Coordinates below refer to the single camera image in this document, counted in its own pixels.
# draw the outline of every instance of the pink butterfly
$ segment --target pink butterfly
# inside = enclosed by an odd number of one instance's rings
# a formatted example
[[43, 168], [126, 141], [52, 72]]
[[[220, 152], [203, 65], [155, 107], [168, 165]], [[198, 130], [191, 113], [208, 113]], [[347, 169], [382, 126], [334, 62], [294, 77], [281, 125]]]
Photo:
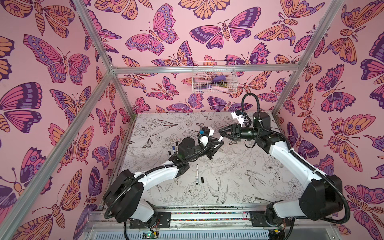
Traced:
[[178, 95], [179, 92], [176, 89], [176, 86], [173, 85], [169, 78], [163, 77], [163, 87], [160, 85], [160, 83], [156, 83], [159, 88], [152, 88], [153, 91], [158, 91], [158, 92], [151, 92], [147, 93], [146, 96], [150, 98], [157, 98], [157, 99], [167, 99], [167, 100], [173, 100], [174, 95]]
[[149, 30], [149, 34], [140, 33], [129, 38], [125, 43], [127, 48], [137, 49], [140, 52], [149, 50], [159, 56], [164, 51], [163, 41], [171, 44], [179, 39], [172, 28], [176, 22], [172, 12], [172, 6], [167, 3], [162, 5], [153, 17], [153, 30]]
[[87, 68], [91, 64], [89, 57], [80, 53], [69, 58], [61, 57], [46, 41], [28, 34], [24, 34], [23, 43], [33, 51], [38, 62], [48, 66], [52, 82], [63, 83], [69, 75], [74, 84], [83, 84], [83, 73], [88, 71]]
[[109, 109], [109, 112], [107, 114], [106, 109], [104, 108], [104, 113], [100, 111], [100, 109], [96, 108], [96, 114], [99, 117], [99, 124], [100, 127], [103, 128], [103, 133], [104, 135], [107, 135], [107, 132], [113, 133], [113, 126], [116, 124], [116, 116], [117, 116], [117, 111], [113, 111], [111, 115], [111, 109]]
[[132, 103], [133, 112], [136, 114], [143, 113], [145, 111], [149, 111], [151, 108], [148, 104], [145, 103], [143, 97], [136, 99], [135, 105]]

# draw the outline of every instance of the pink wall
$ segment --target pink wall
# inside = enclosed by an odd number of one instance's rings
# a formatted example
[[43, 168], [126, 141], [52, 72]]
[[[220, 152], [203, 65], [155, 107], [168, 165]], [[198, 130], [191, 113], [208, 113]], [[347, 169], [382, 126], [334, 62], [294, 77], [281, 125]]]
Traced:
[[[285, 134], [294, 136], [296, 151], [302, 150], [312, 164], [342, 179], [352, 211], [349, 222], [339, 227], [344, 238], [378, 240], [384, 236], [384, 33], [378, 27], [384, 21], [384, 1], [344, 3], [345, 19], [352, 21], [343, 23], [340, 9], [325, 37], [324, 50], [318, 58], [312, 57], [316, 62], [312, 67], [321, 66], [321, 73], [309, 81], [299, 79], [300, 89], [292, 102], [295, 114], [282, 108], [279, 117], [284, 119]], [[354, 33], [343, 37], [343, 29]], [[301, 149], [297, 141], [307, 149]], [[307, 154], [310, 150], [316, 154]]]

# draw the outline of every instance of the metal frame bar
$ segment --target metal frame bar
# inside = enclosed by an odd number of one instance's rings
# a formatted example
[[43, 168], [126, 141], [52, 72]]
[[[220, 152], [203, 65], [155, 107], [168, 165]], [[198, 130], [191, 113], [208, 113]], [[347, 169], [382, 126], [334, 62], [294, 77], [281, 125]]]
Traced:
[[272, 115], [277, 115], [278, 111], [282, 107], [284, 101], [288, 97], [295, 83], [298, 81], [302, 71], [304, 70], [306, 64], [312, 57], [313, 52], [315, 51], [317, 45], [319, 45], [321, 39], [323, 38], [325, 32], [331, 25], [333, 18], [338, 13], [344, 0], [333, 0], [328, 9], [326, 10], [323, 18], [321, 19], [319, 26], [317, 27], [315, 33], [312, 35], [310, 42], [308, 43], [307, 48], [305, 49], [304, 54], [301, 56], [299, 61], [299, 69], [294, 71], [291, 75], [291, 78], [288, 80], [283, 92], [281, 93], [279, 100], [277, 101], [275, 107], [273, 108]]
[[39, 196], [41, 189], [46, 184], [48, 178], [55, 171], [65, 151], [68, 149], [69, 145], [72, 143], [72, 140], [83, 126], [83, 123], [88, 118], [90, 112], [95, 107], [99, 97], [111, 79], [112, 72], [109, 71], [104, 75], [101, 82], [96, 86], [96, 89], [93, 91], [71, 125], [65, 130], [60, 141], [56, 144], [56, 146], [46, 158], [45, 164], [43, 164], [41, 169], [37, 172], [36, 176], [28, 184], [28, 187], [25, 189], [23, 194], [18, 198], [17, 202], [12, 207], [12, 210], [9, 212], [0, 226], [0, 240], [8, 240], [13, 237], [16, 229], [21, 225], [25, 216]]

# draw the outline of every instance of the orange butterfly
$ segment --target orange butterfly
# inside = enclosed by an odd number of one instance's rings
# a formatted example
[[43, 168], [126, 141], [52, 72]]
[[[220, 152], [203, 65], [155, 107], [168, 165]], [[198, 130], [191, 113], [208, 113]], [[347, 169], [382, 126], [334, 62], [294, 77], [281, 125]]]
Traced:
[[69, 24], [74, 19], [74, 12], [64, 6], [48, 6], [43, 8], [40, 3], [42, 1], [32, 0], [11, 0], [11, 1], [1, 1], [1, 5], [3, 8], [12, 14], [13, 16], [25, 18], [28, 17], [32, 10], [32, 3], [37, 13], [35, 13], [35, 19], [37, 28], [39, 29], [41, 35], [43, 35], [45, 31], [45, 21], [43, 17], [43, 12], [45, 18], [47, 19], [49, 25], [54, 30], [54, 32], [62, 38], [68, 37], [69, 30], [65, 26], [69, 26]]
[[304, 110], [304, 112], [300, 113], [298, 117], [299, 118], [305, 117], [303, 124], [301, 126], [304, 132], [306, 133], [311, 132], [315, 137], [322, 139], [323, 132], [321, 131], [317, 122], [313, 119], [313, 117], [311, 117], [311, 114], [314, 115], [312, 113], [312, 108], [314, 107], [314, 103], [316, 101], [316, 99], [314, 99], [313, 106], [310, 109], [312, 94], [313, 94], [313, 84], [310, 83], [307, 89], [305, 90], [304, 95], [299, 98], [299, 101], [298, 101], [299, 108]]
[[247, 84], [249, 78], [253, 77], [253, 75], [250, 76], [247, 79], [247, 82], [243, 84], [243, 86], [238, 86], [236, 92], [229, 94], [229, 96], [231, 98], [240, 97], [241, 94], [243, 93], [243, 89], [245, 90], [246, 93], [250, 93], [251, 89], [249, 89], [249, 88], [253, 88], [255, 90], [261, 90], [261, 89], [265, 88], [266, 87], [266, 81], [267, 81], [268, 77], [271, 75], [271, 73], [272, 73], [272, 71], [264, 71], [264, 72], [260, 73], [259, 75], [257, 75], [257, 77], [252, 79], [252, 81], [249, 84]]
[[59, 205], [57, 205], [57, 202], [59, 201], [59, 199], [57, 199], [56, 203], [52, 207], [39, 208], [52, 209], [52, 213], [33, 219], [32, 221], [18, 227], [16, 233], [12, 237], [12, 240], [48, 239], [52, 231], [53, 218], [55, 218], [59, 227], [65, 228], [65, 218], [61, 210], [71, 211], [79, 205], [81, 200], [81, 192], [79, 190], [82, 176], [83, 171], [80, 169], [74, 174], [69, 182]]
[[360, 26], [364, 25], [366, 22], [376, 17], [383, 10], [383, 1], [371, 2], [367, 4], [362, 10], [360, 10], [360, 7], [358, 7], [353, 9], [351, 12], [347, 12], [347, 5], [344, 5], [343, 10], [341, 11], [341, 20], [344, 25], [346, 25], [350, 29], [342, 29], [340, 31], [340, 34], [343, 35], [345, 38], [339, 38], [331, 42], [324, 49], [323, 54], [326, 53], [328, 50], [332, 50], [335, 55], [339, 53], [340, 59], [344, 62], [356, 64], [356, 49], [349, 36], [351, 36], [351, 38], [357, 42], [359, 39], [356, 33], [362, 31], [365, 28], [365, 26]]
[[[147, 8], [150, 8], [153, 10], [153, 7], [149, 0], [139, 0], [139, 2], [141, 2]], [[121, 16], [128, 20], [134, 20], [139, 14], [135, 0], [122, 0], [122, 1], [97, 0], [95, 2], [95, 8], [101, 11], [114, 12], [114, 13], [120, 13], [125, 9], [124, 12], [121, 14]]]
[[[277, 20], [272, 24], [275, 25], [279, 23], [285, 23], [288, 26], [297, 25], [299, 23], [298, 21], [294, 19], [289, 19], [289, 18], [301, 18], [301, 17], [309, 16], [311, 14], [314, 14], [319, 9], [321, 9], [322, 6], [324, 6], [325, 4], [325, 3], [321, 3], [316, 7], [312, 8], [312, 7], [309, 7], [309, 4], [306, 1], [302, 1], [300, 3], [299, 1], [300, 0], [280, 0], [280, 5], [284, 11], [284, 14], [288, 18], [285, 19], [283, 13], [279, 12], [278, 15], [280, 20]], [[254, 38], [264, 40], [264, 41], [270, 41], [275, 38], [277, 38], [277, 40], [288, 39], [290, 40], [290, 45], [293, 46], [296, 39], [295, 33], [291, 28], [289, 28], [285, 24], [273, 26], [262, 32], [259, 32], [254, 36]]]
[[[132, 58], [128, 58], [127, 56], [123, 55], [122, 59], [124, 60], [127, 67], [129, 67], [129, 68], [140, 67], [140, 64]], [[130, 74], [124, 75], [126, 78], [119, 78], [119, 80], [123, 86], [132, 86], [134, 88], [141, 88], [143, 90], [143, 92], [146, 93], [147, 88], [145, 87], [144, 84], [142, 84], [140, 82], [140, 81], [144, 80], [144, 78], [142, 76], [152, 77], [152, 76], [155, 76], [156, 74], [157, 73], [136, 73], [136, 74], [130, 73]]]

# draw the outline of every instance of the purple butterfly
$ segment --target purple butterfly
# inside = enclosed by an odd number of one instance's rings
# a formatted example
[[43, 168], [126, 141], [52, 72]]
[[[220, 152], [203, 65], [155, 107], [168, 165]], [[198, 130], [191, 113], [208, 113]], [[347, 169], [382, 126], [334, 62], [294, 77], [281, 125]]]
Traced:
[[204, 107], [203, 103], [201, 102], [203, 99], [204, 98], [202, 93], [192, 93], [191, 96], [189, 96], [188, 101], [185, 99], [184, 103], [180, 102], [171, 104], [167, 107], [167, 109], [169, 111], [191, 113], [193, 112], [192, 108], [200, 109]]
[[[228, 101], [224, 101], [221, 98], [218, 97], [208, 97], [207, 98], [208, 103], [211, 107], [211, 110], [215, 110], [216, 112], [221, 112], [222, 110], [228, 111], [228, 112], [234, 112], [237, 110], [241, 110], [241, 103], [234, 103]], [[250, 109], [252, 107], [252, 104], [244, 103], [244, 110]]]
[[345, 186], [344, 189], [352, 195], [348, 195], [347, 197], [350, 199], [350, 201], [348, 200], [348, 205], [351, 211], [354, 211], [353, 217], [368, 230], [374, 240], [382, 240], [380, 231], [373, 221], [374, 219], [378, 224], [382, 224], [382, 221], [376, 215], [381, 213], [382, 209], [381, 207], [370, 207], [368, 204], [380, 204], [384, 202], [384, 189], [379, 187], [370, 189], [363, 185], [358, 185], [357, 190], [349, 185]]
[[92, 151], [92, 157], [96, 159], [97, 162], [101, 162], [103, 169], [105, 170], [109, 165], [109, 160], [112, 162], [116, 160], [116, 151], [119, 147], [120, 137], [117, 135], [113, 138], [110, 146], [108, 147], [98, 147]]
[[287, 124], [287, 133], [290, 135], [288, 140], [291, 146], [297, 148], [297, 153], [304, 159], [307, 159], [307, 156], [312, 158], [319, 155], [319, 150], [312, 143], [302, 140], [303, 137], [297, 133], [295, 126], [291, 122]]
[[257, 95], [259, 100], [265, 100], [267, 102], [276, 102], [280, 96], [280, 94], [283, 92], [283, 89], [285, 85], [287, 84], [286, 81], [284, 81], [285, 78], [280, 78], [277, 80], [276, 85], [275, 85], [275, 90], [271, 89], [271, 93], [262, 93]]

